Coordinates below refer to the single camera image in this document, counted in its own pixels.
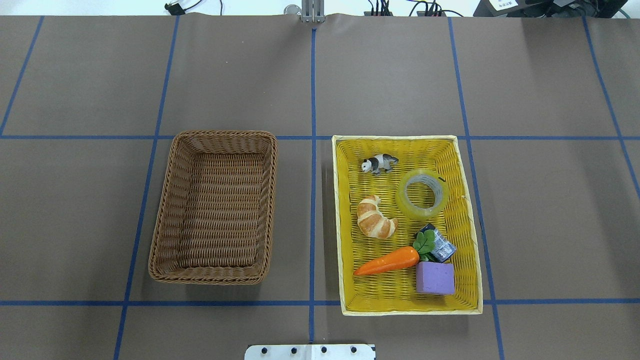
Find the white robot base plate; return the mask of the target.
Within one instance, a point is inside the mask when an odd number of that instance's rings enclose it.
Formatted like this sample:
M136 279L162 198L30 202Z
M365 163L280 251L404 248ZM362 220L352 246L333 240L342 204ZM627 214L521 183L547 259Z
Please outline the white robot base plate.
M247 347L245 360L375 360L374 344L265 344Z

